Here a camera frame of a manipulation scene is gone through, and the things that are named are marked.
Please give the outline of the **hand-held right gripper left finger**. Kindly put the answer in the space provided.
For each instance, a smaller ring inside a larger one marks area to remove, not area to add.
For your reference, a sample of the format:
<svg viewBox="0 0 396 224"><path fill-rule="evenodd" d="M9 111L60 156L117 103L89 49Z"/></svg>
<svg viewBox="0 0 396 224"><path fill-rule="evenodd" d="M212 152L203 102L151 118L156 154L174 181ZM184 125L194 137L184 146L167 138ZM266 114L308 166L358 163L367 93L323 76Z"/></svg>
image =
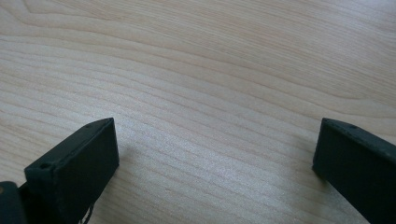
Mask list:
<svg viewBox="0 0 396 224"><path fill-rule="evenodd" d="M22 198L35 224L78 224L120 164L113 118L91 122L24 169Z"/></svg>

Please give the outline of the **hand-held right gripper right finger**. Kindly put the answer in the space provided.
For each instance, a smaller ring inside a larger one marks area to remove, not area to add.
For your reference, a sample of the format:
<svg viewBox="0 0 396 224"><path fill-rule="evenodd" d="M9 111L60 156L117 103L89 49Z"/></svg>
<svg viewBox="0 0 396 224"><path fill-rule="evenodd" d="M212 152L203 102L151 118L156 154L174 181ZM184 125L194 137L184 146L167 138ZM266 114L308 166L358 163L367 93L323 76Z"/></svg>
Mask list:
<svg viewBox="0 0 396 224"><path fill-rule="evenodd" d="M321 122L313 170L371 224L396 224L396 146L335 119Z"/></svg>

